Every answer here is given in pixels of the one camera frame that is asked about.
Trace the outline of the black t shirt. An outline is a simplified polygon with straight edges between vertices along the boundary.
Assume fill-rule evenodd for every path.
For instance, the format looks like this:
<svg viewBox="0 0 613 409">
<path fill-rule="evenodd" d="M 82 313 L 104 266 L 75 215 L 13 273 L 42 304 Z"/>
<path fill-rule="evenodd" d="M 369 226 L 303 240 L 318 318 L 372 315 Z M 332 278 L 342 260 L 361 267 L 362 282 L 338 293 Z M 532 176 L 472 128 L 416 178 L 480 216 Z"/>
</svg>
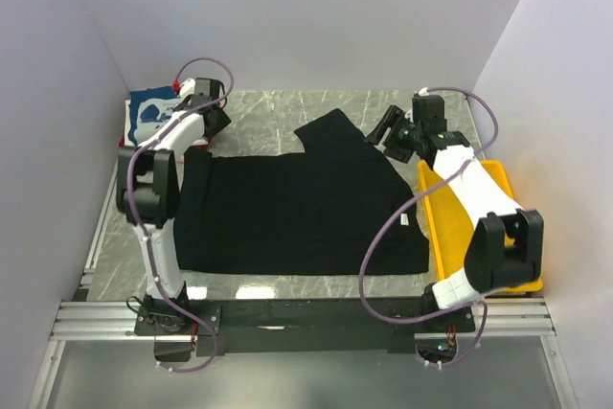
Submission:
<svg viewBox="0 0 613 409">
<path fill-rule="evenodd" d="M 296 130 L 300 153 L 186 152 L 174 221 L 179 267 L 201 273 L 340 276 L 358 272 L 375 234 L 413 195 L 340 110 Z M 400 217 L 368 264 L 372 275 L 427 271 L 417 214 Z"/>
</svg>

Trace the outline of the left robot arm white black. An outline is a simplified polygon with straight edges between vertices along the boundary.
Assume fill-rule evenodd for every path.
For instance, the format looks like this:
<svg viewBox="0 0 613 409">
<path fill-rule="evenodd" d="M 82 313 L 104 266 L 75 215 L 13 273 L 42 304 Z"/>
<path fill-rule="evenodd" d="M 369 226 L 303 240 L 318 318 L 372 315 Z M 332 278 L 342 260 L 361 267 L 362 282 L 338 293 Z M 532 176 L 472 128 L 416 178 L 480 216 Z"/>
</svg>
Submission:
<svg viewBox="0 0 613 409">
<path fill-rule="evenodd" d="M 234 84 L 204 78 L 175 81 L 179 99 L 170 119 L 143 143 L 118 156 L 116 206 L 139 240 L 147 288 L 138 320 L 170 334 L 192 326 L 186 283 L 180 273 L 173 224 L 180 202 L 176 160 L 198 140 L 230 123 L 223 105 Z"/>
</svg>

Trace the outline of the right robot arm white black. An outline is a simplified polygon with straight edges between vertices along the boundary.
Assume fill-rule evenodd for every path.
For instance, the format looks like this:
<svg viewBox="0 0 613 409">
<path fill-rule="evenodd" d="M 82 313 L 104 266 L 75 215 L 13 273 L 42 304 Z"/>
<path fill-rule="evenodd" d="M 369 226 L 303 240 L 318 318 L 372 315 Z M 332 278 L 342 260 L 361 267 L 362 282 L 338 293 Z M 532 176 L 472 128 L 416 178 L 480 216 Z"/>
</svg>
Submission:
<svg viewBox="0 0 613 409">
<path fill-rule="evenodd" d="M 474 148 L 460 131 L 447 127 L 440 87 L 423 88 L 412 98 L 411 111 L 391 105 L 366 140 L 383 145 L 386 156 L 408 162 L 418 155 L 440 182 L 401 205 L 370 243 L 360 265 L 363 277 L 376 247 L 404 212 L 425 197 L 448 188 L 472 224 L 472 235 L 461 267 L 429 285 L 420 297 L 420 315 L 399 318 L 377 312 L 364 295 L 363 307 L 374 318 L 392 325 L 418 323 L 441 331 L 454 311 L 470 307 L 487 295 L 537 281 L 541 276 L 544 219 L 508 196 L 488 174 Z"/>
</svg>

